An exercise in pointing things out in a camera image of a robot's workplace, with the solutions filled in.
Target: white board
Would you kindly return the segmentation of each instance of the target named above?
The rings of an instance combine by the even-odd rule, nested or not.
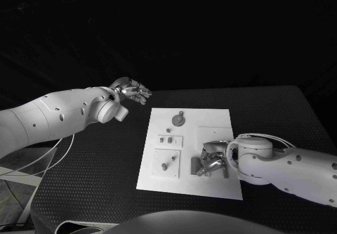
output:
[[[183,126],[176,127],[171,117],[180,111],[184,112],[186,122]],[[180,151],[179,179],[153,175],[158,136],[181,137],[183,139],[183,147],[177,149]],[[222,170],[212,172],[209,178],[190,175],[192,158],[200,157],[202,153],[202,146],[197,145],[197,142],[213,140],[233,140],[229,110],[153,108],[137,189],[242,200],[238,174],[229,166],[228,179],[223,178]]]

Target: table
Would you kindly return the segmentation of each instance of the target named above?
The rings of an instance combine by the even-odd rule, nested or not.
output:
[[[337,209],[241,181],[243,201],[137,190],[151,108],[229,109],[235,137],[265,133],[298,148],[337,155],[325,129],[295,86],[154,91],[141,106],[122,101],[122,122],[91,124],[75,135],[63,161],[46,172],[32,203],[37,233],[66,220],[121,223],[158,211],[225,214],[287,233],[336,233]],[[53,162],[62,157],[68,137]]]

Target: black cloth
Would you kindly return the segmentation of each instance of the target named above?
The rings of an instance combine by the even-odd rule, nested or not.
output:
[[[337,209],[243,181],[243,201],[137,190],[151,108],[229,109],[235,137],[264,133],[298,148],[337,155],[337,148],[295,86],[156,91],[144,106],[122,101],[122,122],[91,124],[75,134],[63,161],[46,172],[32,203],[37,233],[66,220],[121,223],[158,211],[225,214],[285,233],[336,233]],[[53,162],[69,147],[68,137]]]

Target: textured table surface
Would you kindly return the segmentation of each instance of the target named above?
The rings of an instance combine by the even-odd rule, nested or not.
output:
[[[235,137],[264,133],[298,148],[337,155],[305,97],[295,86],[156,91],[147,104],[125,100],[122,122],[91,124],[75,134],[63,161],[48,171],[32,203],[37,233],[66,220],[121,223],[147,213],[193,210],[225,214],[285,233],[336,233],[337,209],[241,181],[243,201],[137,190],[151,108],[229,109]],[[58,148],[53,162],[71,143]]]

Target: black background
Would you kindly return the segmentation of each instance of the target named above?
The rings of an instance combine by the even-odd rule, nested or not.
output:
[[[297,85],[336,139],[333,1],[105,2],[1,2],[0,109],[121,76],[150,90]]]

